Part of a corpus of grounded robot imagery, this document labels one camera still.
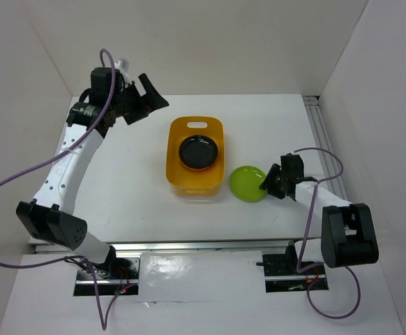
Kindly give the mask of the green plate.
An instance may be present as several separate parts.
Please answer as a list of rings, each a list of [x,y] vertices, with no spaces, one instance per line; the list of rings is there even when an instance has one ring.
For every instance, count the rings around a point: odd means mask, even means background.
[[[259,202],[266,195],[266,191],[260,188],[265,178],[266,174],[258,167],[238,167],[230,175],[230,190],[236,198],[244,202]]]

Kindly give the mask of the black plate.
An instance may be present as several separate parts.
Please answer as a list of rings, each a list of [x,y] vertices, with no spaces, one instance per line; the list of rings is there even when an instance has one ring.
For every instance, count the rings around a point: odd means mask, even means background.
[[[205,135],[192,135],[179,145],[180,161],[187,166],[204,168],[212,166],[218,158],[216,142]]]

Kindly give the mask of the orange plate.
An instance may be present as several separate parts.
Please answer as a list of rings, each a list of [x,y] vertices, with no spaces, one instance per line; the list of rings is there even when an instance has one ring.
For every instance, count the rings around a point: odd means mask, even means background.
[[[211,169],[211,166],[208,166],[208,167],[190,167],[190,166],[185,165],[184,167],[185,167],[185,169],[187,169],[189,171],[192,171],[192,172],[203,172],[203,171]]]

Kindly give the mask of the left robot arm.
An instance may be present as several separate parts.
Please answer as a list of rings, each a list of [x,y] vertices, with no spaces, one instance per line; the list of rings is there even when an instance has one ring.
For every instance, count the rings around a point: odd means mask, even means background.
[[[29,234],[34,238],[62,246],[84,256],[101,278],[110,278],[129,262],[116,256],[113,246],[93,236],[87,222],[73,215],[80,184],[91,159],[103,143],[116,119],[128,125],[146,118],[169,103],[158,93],[148,76],[140,82],[140,94],[134,82],[126,81],[122,70],[107,67],[91,72],[91,86],[70,109],[66,132],[56,160],[39,191],[30,202],[20,202],[16,209]]]

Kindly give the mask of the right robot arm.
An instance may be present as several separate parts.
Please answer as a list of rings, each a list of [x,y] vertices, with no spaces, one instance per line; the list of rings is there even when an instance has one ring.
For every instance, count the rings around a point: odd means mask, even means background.
[[[280,157],[260,184],[269,195],[304,204],[308,217],[300,250],[284,257],[287,271],[298,274],[311,268],[304,253],[314,216],[321,220],[320,251],[322,264],[330,268],[374,264],[379,259],[379,247],[370,207],[352,203],[322,188],[326,179],[305,175],[304,163],[297,153]]]

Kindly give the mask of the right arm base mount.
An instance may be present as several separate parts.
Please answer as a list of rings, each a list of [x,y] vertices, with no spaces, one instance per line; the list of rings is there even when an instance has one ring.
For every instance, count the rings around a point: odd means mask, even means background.
[[[256,265],[263,269],[266,293],[304,292],[310,285],[313,290],[329,289],[323,266],[299,274],[296,262],[294,246],[287,246],[279,253],[262,254],[262,259]]]

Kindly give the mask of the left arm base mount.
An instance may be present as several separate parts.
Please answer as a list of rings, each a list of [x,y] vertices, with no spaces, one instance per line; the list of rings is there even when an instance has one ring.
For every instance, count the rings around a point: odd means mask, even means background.
[[[86,260],[79,258],[66,262],[77,267],[73,292],[76,297],[94,296],[95,285],[100,296],[138,295],[140,259],[120,258],[113,246],[110,247],[110,255],[104,263],[92,262],[89,265]]]

